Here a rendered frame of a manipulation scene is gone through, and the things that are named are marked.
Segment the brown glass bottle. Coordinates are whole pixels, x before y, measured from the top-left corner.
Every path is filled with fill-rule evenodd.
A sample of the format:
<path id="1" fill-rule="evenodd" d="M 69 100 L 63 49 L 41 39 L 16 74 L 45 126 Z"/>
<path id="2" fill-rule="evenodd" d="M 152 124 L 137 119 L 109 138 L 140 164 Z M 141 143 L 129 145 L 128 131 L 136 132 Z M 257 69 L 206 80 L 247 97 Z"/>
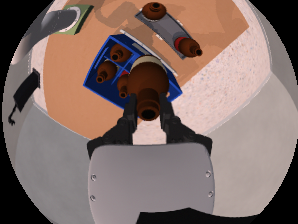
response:
<path id="1" fill-rule="evenodd" d="M 119 43 L 116 43 L 110 50 L 111 60 L 119 63 L 127 61 L 132 54 L 132 52 Z"/>
<path id="2" fill-rule="evenodd" d="M 178 37 L 174 41 L 174 47 L 184 56 L 193 58 L 196 56 L 201 56 L 203 51 L 200 49 L 200 45 L 197 41 L 187 37 Z"/>
<path id="3" fill-rule="evenodd" d="M 159 117 L 161 92 L 169 92 L 169 78 L 161 60 L 150 54 L 138 57 L 130 70 L 127 92 L 137 94 L 138 117 L 144 121 L 153 121 Z"/>
<path id="4" fill-rule="evenodd" d="M 102 83 L 104 81 L 111 80 L 119 70 L 119 66 L 110 60 L 106 59 L 97 70 L 97 74 L 99 74 L 96 78 L 98 83 Z"/>
<path id="5" fill-rule="evenodd" d="M 127 79 L 128 79 L 129 73 L 127 71 L 123 71 L 121 76 L 118 79 L 117 82 L 117 88 L 120 91 L 119 96 L 121 98 L 126 98 L 128 95 L 127 89 L 126 89 L 126 83 L 127 83 Z"/>
<path id="6" fill-rule="evenodd" d="M 145 20 L 148 19 L 147 21 L 149 22 L 158 22 L 166 15 L 167 9 L 159 2 L 150 2 L 143 6 L 142 13 Z"/>

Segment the blue plastic bottle crate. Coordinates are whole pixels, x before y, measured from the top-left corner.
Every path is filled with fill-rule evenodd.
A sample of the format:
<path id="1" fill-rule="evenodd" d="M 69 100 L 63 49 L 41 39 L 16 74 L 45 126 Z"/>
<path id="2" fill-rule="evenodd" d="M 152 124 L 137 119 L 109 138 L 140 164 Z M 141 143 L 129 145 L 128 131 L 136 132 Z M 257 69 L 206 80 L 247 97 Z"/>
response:
<path id="1" fill-rule="evenodd" d="M 125 103 L 129 103 L 130 96 L 129 96 L 129 94 L 127 95 L 126 98 L 121 98 L 119 96 L 119 91 L 118 91 L 118 88 L 117 88 L 117 81 L 118 81 L 120 75 L 122 74 L 122 72 L 124 70 L 127 71 L 128 73 L 130 73 L 131 67 L 132 67 L 134 61 L 138 57 L 140 57 L 142 55 L 146 55 L 146 54 L 152 55 L 144 47 L 142 47 L 140 44 L 138 44 L 137 42 L 135 42 L 134 40 L 132 41 L 132 40 L 133 39 L 129 38 L 125 34 L 110 35 L 107 38 L 107 40 L 104 42 L 104 44 L 102 45 L 102 47 L 99 50 L 98 54 L 96 55 L 92 65 L 91 65 L 91 67 L 90 67 L 90 69 L 87 73 L 85 81 L 83 83 L 83 86 L 85 88 L 89 89 L 90 91 L 94 92 L 95 94 L 99 95 L 100 97 L 106 99 L 107 101 L 109 101 L 112 104 L 120 107 L 123 110 L 124 110 L 124 107 L 125 107 Z M 132 54 L 133 56 L 131 55 L 132 58 L 133 57 L 134 58 L 133 59 L 131 58 L 131 59 L 129 59 L 129 61 L 127 60 L 127 61 L 121 62 L 121 63 L 112 61 L 110 59 L 111 58 L 110 50 L 116 43 L 119 43 L 120 45 L 122 45 L 123 47 L 125 47 L 126 49 L 128 49 L 129 51 L 134 53 L 134 54 Z M 112 61 L 113 63 L 115 63 L 116 65 L 118 65 L 121 68 L 119 68 L 118 72 L 114 76 L 114 78 L 116 77 L 117 79 L 112 78 L 109 81 L 104 81 L 102 83 L 98 83 L 96 81 L 96 78 L 98 76 L 97 70 L 98 70 L 98 67 L 106 59 Z M 167 73 L 167 76 L 169 78 L 169 83 L 170 83 L 170 87 L 169 87 L 169 94 L 170 95 L 167 97 L 167 100 L 168 100 L 168 102 L 172 102 L 177 97 L 179 97 L 181 94 L 183 94 L 183 92 L 182 92 L 182 90 L 181 90 L 175 76 L 173 75 L 173 73 L 165 66 L 164 66 L 164 69 Z M 172 77 L 171 77 L 170 74 L 172 75 Z"/>

